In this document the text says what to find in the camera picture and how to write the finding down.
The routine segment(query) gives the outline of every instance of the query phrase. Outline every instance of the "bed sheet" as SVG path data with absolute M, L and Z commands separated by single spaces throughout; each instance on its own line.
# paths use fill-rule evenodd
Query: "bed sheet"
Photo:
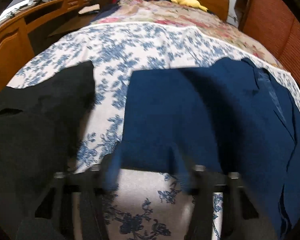
M 197 26 L 214 38 L 232 44 L 278 68 L 281 63 L 258 41 L 240 32 L 231 24 L 224 23 L 216 15 L 167 0 L 120 0 L 120 9 L 108 17 L 91 24 L 111 22 L 148 21 L 175 26 Z
M 100 10 L 98 15 L 91 22 L 95 22 L 105 17 L 108 17 L 109 15 L 115 13 L 119 9 L 120 6 L 118 5 L 118 3 L 108 4 Z
M 77 171 L 100 163 L 122 138 L 129 78 L 139 69 L 210 67 L 222 57 L 251 59 L 289 89 L 300 110 L 300 90 L 289 72 L 273 67 L 238 47 L 203 34 L 195 26 L 176 27 L 153 22 L 117 22 L 84 27 L 70 33 L 34 57 L 8 86 L 24 88 L 58 71 L 91 60 L 95 101 L 77 154 Z M 105 196 L 104 217 L 110 239 L 182 240 L 194 200 L 181 192 L 168 174 L 121 170 L 118 188 Z M 222 194 L 213 198 L 212 239 L 219 240 Z M 80 222 L 75 219 L 76 239 Z

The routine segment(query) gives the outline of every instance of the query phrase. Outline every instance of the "navy blue jacket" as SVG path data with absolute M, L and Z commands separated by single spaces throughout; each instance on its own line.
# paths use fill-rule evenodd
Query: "navy blue jacket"
M 210 68 L 135 71 L 122 166 L 172 172 L 175 144 L 195 164 L 239 172 L 279 236 L 297 222 L 300 112 L 267 70 L 223 58 Z

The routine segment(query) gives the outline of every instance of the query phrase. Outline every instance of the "floral quilt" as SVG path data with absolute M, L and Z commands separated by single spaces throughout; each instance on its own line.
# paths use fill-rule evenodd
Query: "floral quilt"
M 77 172 L 100 163 L 122 138 L 129 78 L 134 70 L 210 67 L 218 59 L 251 59 L 288 88 L 300 110 L 300 90 L 289 72 L 273 67 L 237 46 L 207 36 L 195 26 L 153 22 L 89 25 L 70 33 L 34 57 L 8 86 L 36 85 L 60 70 L 86 60 L 94 65 L 94 107 L 77 154 Z M 220 239 L 222 194 L 213 198 L 212 239 Z M 194 206 L 168 174 L 121 170 L 118 188 L 103 199 L 110 239 L 182 240 Z M 74 206 L 76 240 L 82 239 L 78 206 Z
M 165 0 L 120 0 L 119 5 L 121 8 L 118 11 L 91 24 L 147 21 L 174 26 L 197 26 L 207 36 L 232 44 L 272 66 L 284 69 L 260 42 L 223 22 L 216 15 Z

